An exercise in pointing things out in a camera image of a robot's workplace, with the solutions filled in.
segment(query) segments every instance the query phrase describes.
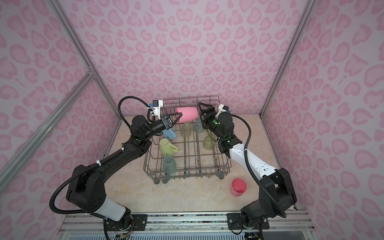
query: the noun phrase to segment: green cup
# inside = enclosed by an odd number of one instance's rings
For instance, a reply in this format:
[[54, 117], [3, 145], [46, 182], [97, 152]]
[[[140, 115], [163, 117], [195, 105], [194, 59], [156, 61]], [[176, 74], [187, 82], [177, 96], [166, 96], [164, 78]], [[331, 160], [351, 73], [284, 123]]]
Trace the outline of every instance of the green cup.
[[172, 156], [175, 152], [179, 151], [179, 149], [166, 138], [160, 140], [159, 147], [160, 151], [166, 156]]
[[177, 170], [176, 162], [174, 157], [166, 156], [163, 159], [163, 171], [168, 177], [174, 177]]
[[215, 141], [210, 136], [207, 136], [203, 140], [203, 148], [208, 151], [213, 150], [215, 148]]

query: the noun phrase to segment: mug handle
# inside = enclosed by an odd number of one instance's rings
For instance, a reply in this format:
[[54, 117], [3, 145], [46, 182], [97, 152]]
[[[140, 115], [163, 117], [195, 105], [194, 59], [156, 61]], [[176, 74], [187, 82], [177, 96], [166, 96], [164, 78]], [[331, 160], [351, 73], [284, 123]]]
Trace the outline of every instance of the mug handle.
[[175, 145], [173, 145], [172, 143], [170, 143], [169, 145], [170, 145], [171, 147], [173, 147], [173, 151], [174, 151], [174, 152], [179, 151], [179, 148], [176, 147]]
[[177, 135], [174, 131], [169, 131], [171, 133], [171, 135], [174, 137], [174, 138], [177, 138]]

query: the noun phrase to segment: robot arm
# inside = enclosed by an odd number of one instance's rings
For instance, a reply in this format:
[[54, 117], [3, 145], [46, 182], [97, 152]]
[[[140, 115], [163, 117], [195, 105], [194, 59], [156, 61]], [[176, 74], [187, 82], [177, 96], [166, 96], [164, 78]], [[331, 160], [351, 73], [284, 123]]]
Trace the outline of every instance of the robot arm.
[[[218, 137], [220, 152], [248, 169], [244, 155], [245, 145], [234, 134], [234, 124], [229, 108], [221, 104], [216, 112], [212, 105], [198, 103], [198, 107], [203, 127], [211, 130]], [[281, 214], [271, 197], [284, 211], [295, 204], [297, 199], [291, 177], [286, 169], [272, 167], [248, 149], [247, 159], [260, 186], [259, 199], [241, 209], [243, 224], [252, 228], [263, 218]]]
[[[175, 121], [171, 120], [172, 115], [178, 116]], [[182, 113], [167, 114], [152, 123], [149, 123], [142, 115], [134, 117], [130, 126], [131, 137], [127, 142], [122, 143], [119, 151], [98, 161], [99, 166], [95, 167], [95, 164], [88, 167], [79, 165], [74, 169], [66, 199], [93, 216], [108, 219], [109, 226], [113, 226], [115, 229], [127, 230], [133, 227], [131, 211], [108, 199], [104, 183], [120, 168], [144, 155], [151, 145], [150, 138], [165, 129], [172, 128], [181, 116]], [[68, 211], [57, 209], [54, 206], [59, 192], [56, 190], [52, 195], [51, 210], [60, 214], [68, 214]]]
[[[87, 212], [96, 217], [108, 219], [109, 226], [113, 225], [115, 229], [127, 230], [133, 227], [131, 211], [107, 198], [104, 183], [127, 163], [144, 155], [151, 145], [150, 138], [152, 136], [172, 128], [181, 118], [182, 113], [167, 114], [160, 117], [159, 109], [161, 106], [162, 102], [160, 101], [153, 105], [155, 108], [154, 115], [159, 117], [154, 122], [148, 122], [142, 115], [133, 118], [130, 126], [131, 138], [122, 143], [122, 148], [119, 151], [98, 161], [99, 165], [77, 166], [73, 171], [73, 176], [52, 195], [51, 210], [59, 214]], [[220, 152], [247, 169], [244, 156], [245, 146], [233, 132], [234, 124], [228, 107], [220, 105], [218, 113], [212, 105], [198, 103], [198, 107], [203, 127], [211, 130], [218, 137]], [[178, 116], [175, 121], [171, 120], [170, 116], [172, 115]], [[251, 169], [260, 180], [258, 184], [262, 184], [267, 189], [267, 192], [260, 190], [259, 199], [241, 209], [244, 225], [254, 227], [262, 218], [275, 217], [279, 214], [276, 204], [270, 200], [268, 194], [276, 199], [284, 210], [296, 203], [296, 195], [288, 171], [284, 168], [275, 169], [250, 151], [248, 151], [247, 156]], [[69, 184], [69, 188], [66, 199], [82, 210], [75, 210], [74, 212], [55, 207], [55, 198], [67, 184]]]

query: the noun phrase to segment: yellow mug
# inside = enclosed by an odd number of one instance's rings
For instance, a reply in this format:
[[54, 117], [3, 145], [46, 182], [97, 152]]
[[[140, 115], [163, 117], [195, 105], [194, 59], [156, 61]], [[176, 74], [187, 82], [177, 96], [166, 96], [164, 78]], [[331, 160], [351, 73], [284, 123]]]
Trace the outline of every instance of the yellow mug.
[[159, 144], [160, 151], [166, 156], [172, 156], [179, 149], [173, 145], [168, 139], [163, 138]]

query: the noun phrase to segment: pink leopard print wall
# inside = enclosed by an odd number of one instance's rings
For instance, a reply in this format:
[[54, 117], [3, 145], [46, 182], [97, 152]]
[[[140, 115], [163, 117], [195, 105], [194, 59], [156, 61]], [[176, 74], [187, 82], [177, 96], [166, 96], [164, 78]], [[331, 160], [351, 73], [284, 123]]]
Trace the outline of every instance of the pink leopard print wall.
[[0, 172], [85, 75], [44, 0], [0, 2]]
[[236, 113], [260, 111], [305, 3], [61, 1], [116, 102], [218, 94]]
[[320, 1], [266, 124], [321, 239], [384, 238], [384, 1]]
[[[64, 216], [50, 210], [52, 193], [76, 166], [99, 159], [116, 123], [117, 116], [91, 82], [0, 196], [1, 239], [55, 238]], [[56, 206], [75, 209], [65, 199], [66, 189]]]

